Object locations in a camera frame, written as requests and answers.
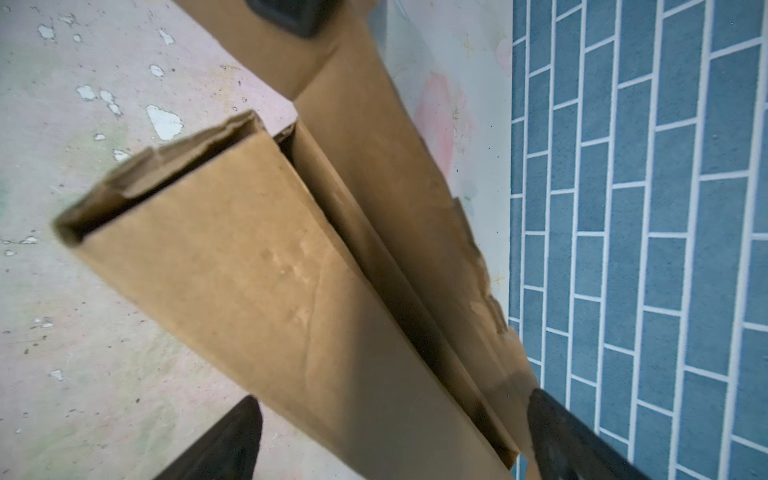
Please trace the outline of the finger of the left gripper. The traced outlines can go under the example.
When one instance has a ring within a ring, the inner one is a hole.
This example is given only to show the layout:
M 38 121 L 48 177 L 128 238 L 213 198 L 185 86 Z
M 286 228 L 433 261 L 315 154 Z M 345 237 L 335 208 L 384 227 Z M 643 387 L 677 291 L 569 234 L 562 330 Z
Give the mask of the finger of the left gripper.
M 300 38 L 312 38 L 330 17 L 339 0 L 246 0 L 260 18 Z

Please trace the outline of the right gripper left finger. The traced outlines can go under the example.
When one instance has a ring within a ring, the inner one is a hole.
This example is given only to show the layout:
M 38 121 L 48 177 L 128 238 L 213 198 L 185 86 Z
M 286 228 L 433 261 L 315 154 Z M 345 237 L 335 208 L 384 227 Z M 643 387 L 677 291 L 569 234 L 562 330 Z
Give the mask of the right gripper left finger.
M 263 415 L 253 396 L 244 397 L 156 479 L 251 480 L 259 454 Z

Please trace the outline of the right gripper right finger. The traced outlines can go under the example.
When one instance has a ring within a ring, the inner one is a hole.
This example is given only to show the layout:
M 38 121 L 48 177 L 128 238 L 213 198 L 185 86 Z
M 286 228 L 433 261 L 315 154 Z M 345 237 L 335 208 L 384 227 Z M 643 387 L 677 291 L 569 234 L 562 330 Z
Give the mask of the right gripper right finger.
M 541 478 L 648 480 L 546 391 L 533 390 L 527 421 Z

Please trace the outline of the cardboard box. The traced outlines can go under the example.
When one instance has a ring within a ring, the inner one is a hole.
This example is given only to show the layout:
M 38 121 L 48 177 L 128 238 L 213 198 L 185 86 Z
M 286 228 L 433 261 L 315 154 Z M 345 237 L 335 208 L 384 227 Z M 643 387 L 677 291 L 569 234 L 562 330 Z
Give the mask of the cardboard box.
M 506 479 L 538 382 L 364 14 L 311 36 L 243 1 L 182 10 L 289 99 L 115 167 L 62 212 L 81 261 L 367 479 Z

